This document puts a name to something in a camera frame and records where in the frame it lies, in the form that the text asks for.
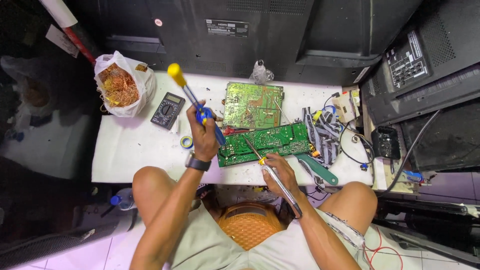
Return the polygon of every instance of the man's hand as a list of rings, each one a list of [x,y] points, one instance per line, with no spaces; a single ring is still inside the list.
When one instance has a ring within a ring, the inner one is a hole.
[[[193,146],[195,146],[195,158],[201,161],[211,161],[218,153],[218,143],[215,138],[215,120],[207,119],[205,127],[197,122],[197,109],[191,106],[187,110],[188,122],[192,129]]]
[[[278,153],[276,154],[267,154],[267,160],[265,160],[265,164],[269,165],[272,168],[276,168],[277,175],[282,181],[283,185],[292,193],[295,198],[298,198],[302,194],[297,184],[297,179],[295,178],[295,172],[290,167],[288,162],[281,157]],[[268,189],[273,193],[284,197],[282,190],[280,187],[275,183],[272,179],[270,174],[266,170],[262,170],[264,175],[265,183],[267,183]]]

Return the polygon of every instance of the power supply board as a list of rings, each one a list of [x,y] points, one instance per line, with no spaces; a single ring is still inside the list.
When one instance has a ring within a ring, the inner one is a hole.
[[[243,135],[262,156],[275,152],[280,156],[286,156],[310,150],[307,127],[303,122],[249,131],[225,136],[227,143],[218,149],[219,167],[258,160],[255,153],[248,147]]]
[[[280,125],[283,87],[233,83],[227,85],[223,125],[265,129]]]

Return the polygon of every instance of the wristwatch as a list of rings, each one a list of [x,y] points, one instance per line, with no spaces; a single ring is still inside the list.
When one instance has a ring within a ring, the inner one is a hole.
[[[196,159],[193,151],[190,151],[190,154],[188,154],[187,160],[185,161],[185,167],[194,168],[196,170],[204,172],[208,171],[208,169],[210,168],[210,164],[212,164],[212,161],[205,162]]]

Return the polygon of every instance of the man's knee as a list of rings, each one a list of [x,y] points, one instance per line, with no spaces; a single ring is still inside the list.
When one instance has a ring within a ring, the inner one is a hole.
[[[350,182],[347,183],[343,188],[342,192],[346,193],[348,198],[355,202],[368,205],[373,209],[377,208],[377,196],[371,187],[367,186],[361,182]]]
[[[168,187],[173,184],[173,180],[170,179],[164,169],[146,166],[139,169],[133,176],[132,189],[136,193],[155,190],[159,185]]]

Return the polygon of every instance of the white shorts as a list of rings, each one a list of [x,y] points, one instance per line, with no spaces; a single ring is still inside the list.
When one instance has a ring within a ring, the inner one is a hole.
[[[358,261],[363,236],[336,216],[317,212]],[[297,220],[245,251],[220,229],[203,204],[189,213],[188,224],[167,264],[172,270],[319,269]]]

